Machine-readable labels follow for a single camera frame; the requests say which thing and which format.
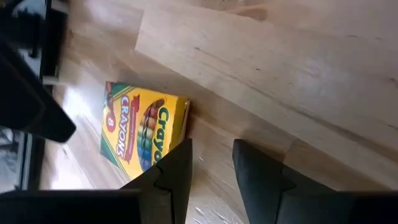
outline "crayon box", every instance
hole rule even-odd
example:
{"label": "crayon box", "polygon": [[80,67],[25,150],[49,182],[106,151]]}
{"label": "crayon box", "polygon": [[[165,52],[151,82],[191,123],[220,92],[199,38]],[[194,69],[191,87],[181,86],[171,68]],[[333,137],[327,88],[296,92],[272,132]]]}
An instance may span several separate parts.
{"label": "crayon box", "polygon": [[184,139],[188,109],[185,97],[106,82],[102,155],[138,177]]}

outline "crayola logo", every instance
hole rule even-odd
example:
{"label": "crayola logo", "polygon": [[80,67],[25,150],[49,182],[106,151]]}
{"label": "crayola logo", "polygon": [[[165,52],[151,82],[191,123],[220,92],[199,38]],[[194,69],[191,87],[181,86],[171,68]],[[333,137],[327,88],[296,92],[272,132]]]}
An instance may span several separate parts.
{"label": "crayola logo", "polygon": [[121,113],[119,122],[118,144],[116,145],[116,153],[123,160],[130,163],[132,157],[133,142],[136,138],[136,118],[139,111],[139,95],[134,96],[131,104],[129,97],[124,95],[121,98]]}
{"label": "crayola logo", "polygon": [[154,145],[156,151],[154,154],[154,164],[162,158],[163,145],[164,145],[164,131],[166,129],[166,124],[169,121],[169,111],[167,108],[161,108],[159,110],[158,124],[159,128],[156,130],[156,138],[154,138]]}
{"label": "crayola logo", "polygon": [[127,124],[129,122],[129,102],[130,99],[128,96],[123,96],[121,99],[121,107],[122,111],[120,113],[120,122],[119,122],[119,138],[118,144],[116,145],[116,152],[119,157],[124,157],[124,152],[126,151],[126,135],[127,135]]}

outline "black object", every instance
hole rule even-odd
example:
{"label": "black object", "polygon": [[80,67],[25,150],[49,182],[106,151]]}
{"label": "black object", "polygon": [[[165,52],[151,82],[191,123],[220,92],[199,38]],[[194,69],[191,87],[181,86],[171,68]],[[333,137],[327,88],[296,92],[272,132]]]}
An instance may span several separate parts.
{"label": "black object", "polygon": [[336,192],[240,139],[233,161],[250,224],[397,223],[397,193]]}
{"label": "black object", "polygon": [[52,87],[41,84],[44,76],[57,76],[67,20],[51,4],[51,0],[7,0],[0,9],[0,125],[22,131],[17,189],[39,188],[43,138],[64,142],[75,129],[47,93]]}
{"label": "black object", "polygon": [[184,224],[192,140],[184,140],[121,190],[14,191],[0,195],[1,223]]}

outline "crayola crayon box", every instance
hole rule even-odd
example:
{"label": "crayola crayon box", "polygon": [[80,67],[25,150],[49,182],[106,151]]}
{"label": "crayola crayon box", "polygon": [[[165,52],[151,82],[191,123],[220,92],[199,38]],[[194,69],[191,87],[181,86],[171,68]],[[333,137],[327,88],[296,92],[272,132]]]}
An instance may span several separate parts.
{"label": "crayola crayon box", "polygon": [[138,177],[183,140],[188,108],[185,97],[106,82],[102,155]]}

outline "light wood surface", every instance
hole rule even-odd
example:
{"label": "light wood surface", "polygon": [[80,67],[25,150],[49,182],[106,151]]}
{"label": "light wood surface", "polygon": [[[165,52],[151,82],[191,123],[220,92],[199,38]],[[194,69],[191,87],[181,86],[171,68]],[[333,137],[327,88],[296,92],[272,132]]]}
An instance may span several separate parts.
{"label": "light wood surface", "polygon": [[248,223],[235,138],[336,190],[398,189],[396,4],[71,1],[53,95],[77,131],[47,143],[42,188],[128,182],[99,153],[109,80],[192,100],[187,223]]}

